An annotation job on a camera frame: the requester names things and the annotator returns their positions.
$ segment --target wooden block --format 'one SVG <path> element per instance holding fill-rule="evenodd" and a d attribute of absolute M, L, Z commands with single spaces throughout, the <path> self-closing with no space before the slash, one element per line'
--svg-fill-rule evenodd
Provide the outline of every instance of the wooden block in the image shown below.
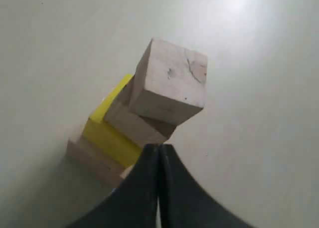
<path fill-rule="evenodd" d="M 124 178 L 122 173 L 125 167 L 82 137 L 82 128 L 83 126 L 77 129 L 69 138 L 67 155 L 85 165 L 105 182 L 117 186 Z"/>
<path fill-rule="evenodd" d="M 207 56 L 152 39 L 137 65 L 129 109 L 179 125 L 204 107 Z"/>
<path fill-rule="evenodd" d="M 101 149 L 106 155 L 129 167 L 136 162 L 142 149 L 129 138 L 118 132 L 114 127 L 103 120 L 112 101 L 130 81 L 132 75 L 126 75 L 113 89 L 96 110 L 90 115 L 83 130 L 83 137 Z"/>
<path fill-rule="evenodd" d="M 114 99 L 104 116 L 104 120 L 141 148 L 148 143 L 164 143 L 170 138 L 176 125 L 141 117 L 129 112 L 128 105 L 133 89 L 133 81 L 134 78 Z"/>

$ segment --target white floor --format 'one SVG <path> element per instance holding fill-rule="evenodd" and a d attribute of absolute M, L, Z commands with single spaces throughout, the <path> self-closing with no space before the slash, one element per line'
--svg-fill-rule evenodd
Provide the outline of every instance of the white floor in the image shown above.
<path fill-rule="evenodd" d="M 152 37 L 209 56 L 207 104 L 171 142 L 259 228 L 317 227 L 319 0 L 0 0 L 0 227 L 60 228 L 110 187 L 67 137 Z"/>

